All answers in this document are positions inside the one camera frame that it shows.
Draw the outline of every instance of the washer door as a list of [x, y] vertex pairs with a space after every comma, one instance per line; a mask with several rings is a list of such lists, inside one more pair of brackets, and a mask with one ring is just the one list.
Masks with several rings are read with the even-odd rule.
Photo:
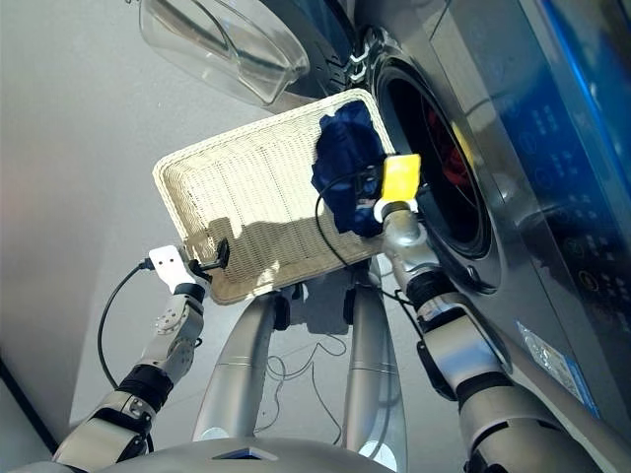
[[313, 99], [343, 91], [355, 43], [335, 0], [143, 0], [140, 29], [187, 73], [260, 106], [284, 90]]

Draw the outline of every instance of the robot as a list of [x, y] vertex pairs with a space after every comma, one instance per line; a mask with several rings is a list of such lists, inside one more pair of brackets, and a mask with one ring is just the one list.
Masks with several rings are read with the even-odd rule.
[[[384, 223], [383, 251], [416, 311], [419, 359], [436, 391], [457, 402], [468, 455], [464, 471], [600, 471], [543, 403], [509, 378], [501, 341], [441, 268], [414, 203], [394, 194], [384, 193], [375, 206], [376, 218]], [[203, 327], [202, 301], [211, 283], [204, 270], [225, 267], [229, 257], [226, 245], [218, 253], [217, 262], [202, 267], [182, 258], [174, 246], [150, 251], [145, 265], [155, 268], [172, 295], [142, 358], [59, 446], [52, 461], [16, 472], [406, 470], [400, 385], [382, 292], [375, 272], [362, 264], [354, 268], [355, 287], [347, 293], [344, 310], [354, 329], [342, 447], [254, 436], [269, 338], [289, 323], [287, 301], [270, 293], [253, 300], [224, 346], [193, 442], [146, 454], [152, 422], [191, 367]], [[384, 426], [392, 423], [398, 428], [386, 431]], [[385, 443], [393, 445], [388, 450], [393, 464], [376, 461]]]

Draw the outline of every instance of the silver metal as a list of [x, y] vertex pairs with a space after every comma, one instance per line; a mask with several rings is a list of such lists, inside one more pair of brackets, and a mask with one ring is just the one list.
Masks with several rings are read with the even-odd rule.
[[208, 383], [193, 441], [251, 437], [263, 394], [277, 296], [259, 296], [233, 328]]
[[503, 372], [495, 353], [467, 316], [426, 333], [425, 345], [454, 391], [466, 379], [486, 372]]
[[469, 450], [506, 471], [598, 472], [588, 453], [543, 403], [521, 386], [496, 386], [471, 396], [460, 410]]
[[471, 396], [460, 409], [460, 430], [468, 451], [488, 429], [517, 419], [563, 427], [548, 409], [521, 386], [496, 386]]
[[403, 291], [411, 273], [438, 265], [436, 254], [427, 244], [427, 231], [410, 210], [398, 210], [386, 216], [383, 252], [392, 262], [394, 276]]
[[108, 394], [89, 418], [92, 418], [102, 409], [111, 409], [112, 411], [123, 413], [134, 419], [140, 419], [146, 416], [149, 416], [149, 420], [156, 418], [156, 411], [154, 411], [148, 402], [124, 391], [112, 391]]
[[407, 469], [403, 397], [386, 311], [379, 293], [365, 287], [357, 287], [353, 309], [342, 446], [394, 471]]
[[52, 459], [83, 471], [98, 471], [114, 464], [137, 436], [103, 419], [91, 418], [63, 441]]
[[[261, 461], [238, 458], [251, 455]], [[214, 439], [123, 461], [104, 473], [391, 473], [375, 461], [326, 443], [300, 439]]]
[[176, 384], [193, 363], [195, 341], [204, 326], [203, 311], [203, 305], [191, 296], [171, 296], [138, 364], [163, 370]]
[[9, 473], [74, 473], [74, 470], [53, 461], [40, 461], [11, 470]]
[[542, 427], [534, 420], [513, 420], [509, 427], [484, 439], [477, 452], [511, 473], [533, 471], [555, 473], [601, 472], [581, 448], [564, 432]]
[[348, 57], [348, 63], [344, 68], [348, 74], [348, 80], [351, 84], [359, 84], [366, 77], [366, 71], [368, 70], [368, 66], [366, 65], [366, 61], [368, 60], [368, 56], [370, 53], [371, 47], [366, 42], [364, 43], [364, 52], [359, 56], [355, 56], [351, 54]]
[[459, 308], [466, 313], [486, 343], [493, 350], [493, 353], [502, 364], [504, 370], [506, 372], [511, 372], [511, 365], [509, 363], [507, 351], [504, 349], [504, 344], [496, 335], [495, 330], [491, 329], [488, 327], [488, 324], [483, 322], [484, 316], [477, 310], [475, 305], [473, 305], [471, 300], [465, 294], [454, 292], [436, 296], [421, 305], [417, 310], [417, 314], [422, 317], [423, 320], [429, 322], [437, 316], [440, 316], [441, 314], [454, 308]]

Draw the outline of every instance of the blue cloth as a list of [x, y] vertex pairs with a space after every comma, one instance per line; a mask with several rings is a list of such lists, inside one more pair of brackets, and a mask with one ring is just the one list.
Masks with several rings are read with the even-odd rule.
[[[386, 154], [382, 141], [362, 101], [352, 101], [333, 116], [324, 116], [319, 126], [317, 159], [312, 166], [312, 185], [318, 192], [340, 175], [383, 164]], [[351, 231], [360, 237], [374, 237], [382, 232], [382, 225], [373, 217], [372, 206], [358, 206], [358, 198], [377, 198], [379, 187], [377, 181], [355, 178], [338, 182], [324, 192], [322, 198], [341, 234]]]

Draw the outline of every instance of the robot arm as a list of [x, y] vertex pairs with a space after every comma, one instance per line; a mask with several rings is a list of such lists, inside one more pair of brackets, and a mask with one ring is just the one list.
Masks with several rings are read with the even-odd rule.
[[403, 202], [386, 205], [384, 253], [413, 303], [417, 351], [435, 389], [457, 401], [467, 473], [600, 471], [543, 403], [505, 374], [492, 330], [443, 273]]
[[[227, 247], [220, 252], [225, 265]], [[149, 256], [172, 292], [156, 319], [154, 337], [120, 386], [59, 446], [53, 456], [57, 463], [90, 472], [143, 454], [156, 414], [190, 370], [210, 279], [196, 261], [185, 265], [174, 246]]]

